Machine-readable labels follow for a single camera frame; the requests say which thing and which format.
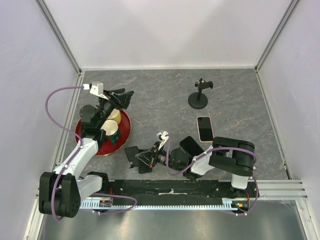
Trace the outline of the black folding phone stand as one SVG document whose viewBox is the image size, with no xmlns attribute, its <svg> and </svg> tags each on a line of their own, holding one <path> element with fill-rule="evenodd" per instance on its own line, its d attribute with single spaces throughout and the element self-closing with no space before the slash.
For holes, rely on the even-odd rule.
<svg viewBox="0 0 320 240">
<path fill-rule="evenodd" d="M 143 149 L 139 149 L 137 146 L 127 147 L 124 149 L 127 160 L 131 162 L 130 168 L 135 168 L 139 166 L 139 159 L 135 155 L 139 152 L 142 152 Z"/>
</svg>

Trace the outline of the pink-case smartphone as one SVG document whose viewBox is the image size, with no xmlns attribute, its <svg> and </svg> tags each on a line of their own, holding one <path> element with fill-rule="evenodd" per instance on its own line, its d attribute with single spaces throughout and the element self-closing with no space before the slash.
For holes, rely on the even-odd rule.
<svg viewBox="0 0 320 240">
<path fill-rule="evenodd" d="M 211 118 L 209 116 L 198 116 L 196 118 L 199 140 L 203 143 L 214 140 L 214 132 Z"/>
</svg>

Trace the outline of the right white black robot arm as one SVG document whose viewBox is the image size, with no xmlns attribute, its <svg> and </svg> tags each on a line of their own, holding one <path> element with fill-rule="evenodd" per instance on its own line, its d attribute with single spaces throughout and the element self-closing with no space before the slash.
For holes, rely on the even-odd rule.
<svg viewBox="0 0 320 240">
<path fill-rule="evenodd" d="M 171 138 L 167 132 L 158 138 L 159 141 L 151 148 L 137 149 L 133 154 L 141 171 L 150 172 L 159 163 L 171 176 L 183 175 L 196 180 L 211 170 L 219 169 L 231 174 L 229 191 L 233 196 L 240 197 L 247 191 L 258 158 L 253 143 L 218 136 L 204 150 L 190 138 L 185 146 L 181 142 L 180 147 L 171 150 Z"/>
</svg>

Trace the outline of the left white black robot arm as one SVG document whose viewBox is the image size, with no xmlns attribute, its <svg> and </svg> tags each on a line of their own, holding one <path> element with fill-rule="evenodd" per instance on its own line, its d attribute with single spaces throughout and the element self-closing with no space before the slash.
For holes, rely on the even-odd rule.
<svg viewBox="0 0 320 240">
<path fill-rule="evenodd" d="M 110 191 L 107 175 L 89 174 L 79 179 L 89 160 L 100 150 L 107 140 L 103 124 L 114 109 L 127 109 L 134 91 L 125 88 L 105 90 L 100 82 L 80 86 L 99 98 L 98 107 L 85 106 L 81 116 L 82 134 L 70 130 L 77 139 L 77 145 L 65 161 L 52 172 L 44 172 L 39 179 L 39 212 L 51 215 L 57 221 L 73 218 L 78 213 L 81 203 L 97 194 L 106 196 Z"/>
</svg>

